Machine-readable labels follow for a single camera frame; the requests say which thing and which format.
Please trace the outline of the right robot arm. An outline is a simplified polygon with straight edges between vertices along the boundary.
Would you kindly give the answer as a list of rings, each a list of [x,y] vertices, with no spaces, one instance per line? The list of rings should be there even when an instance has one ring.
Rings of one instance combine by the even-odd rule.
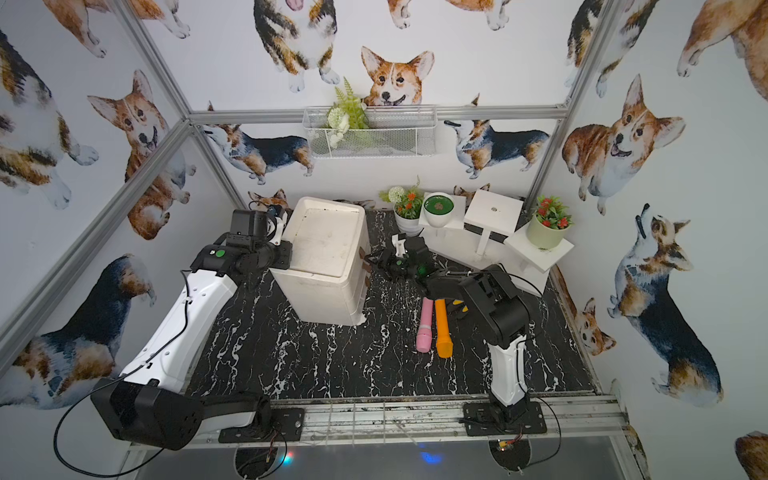
[[[440,269],[422,237],[398,235],[364,261],[390,281],[413,282],[425,298],[462,302],[489,347],[490,412],[499,421],[513,421],[527,411],[524,352],[531,314],[502,265],[467,272]]]

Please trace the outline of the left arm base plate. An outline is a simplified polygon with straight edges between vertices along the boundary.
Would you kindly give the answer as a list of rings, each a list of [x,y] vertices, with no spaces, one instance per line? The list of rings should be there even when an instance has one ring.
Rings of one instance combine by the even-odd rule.
[[[272,409],[269,414],[257,413],[244,427],[223,429],[218,441],[227,443],[267,442],[275,436],[288,442],[301,439],[306,410],[303,408]]]

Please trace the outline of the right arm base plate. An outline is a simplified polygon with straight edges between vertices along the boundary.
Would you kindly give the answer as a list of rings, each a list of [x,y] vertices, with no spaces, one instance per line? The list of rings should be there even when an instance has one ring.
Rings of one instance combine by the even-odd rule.
[[[459,423],[470,437],[544,434],[548,431],[541,404],[521,401],[511,407],[494,402],[465,403]]]

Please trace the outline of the white three-drawer cabinet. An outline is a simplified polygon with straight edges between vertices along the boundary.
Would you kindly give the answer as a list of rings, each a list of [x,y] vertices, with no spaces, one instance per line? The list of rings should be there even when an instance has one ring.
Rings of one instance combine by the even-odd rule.
[[[271,270],[298,319],[306,323],[358,326],[371,252],[363,207],[314,197],[299,200],[282,239],[292,244],[290,266]]]

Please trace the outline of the pink toy microphone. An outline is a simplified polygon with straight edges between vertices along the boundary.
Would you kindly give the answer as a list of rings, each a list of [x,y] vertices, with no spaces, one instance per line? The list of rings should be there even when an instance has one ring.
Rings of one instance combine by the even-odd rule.
[[[434,301],[424,297],[416,337],[416,350],[420,353],[428,353],[431,350],[433,309]]]

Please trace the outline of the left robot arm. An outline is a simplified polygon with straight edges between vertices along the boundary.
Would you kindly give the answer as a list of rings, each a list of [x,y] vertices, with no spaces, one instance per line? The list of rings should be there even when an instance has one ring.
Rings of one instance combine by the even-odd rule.
[[[178,451],[203,432],[256,440],[273,435],[266,395],[193,397],[184,383],[221,308],[254,275],[288,269],[291,255],[288,241],[201,249],[182,273],[180,296],[142,351],[117,379],[99,381],[90,396],[114,438]]]

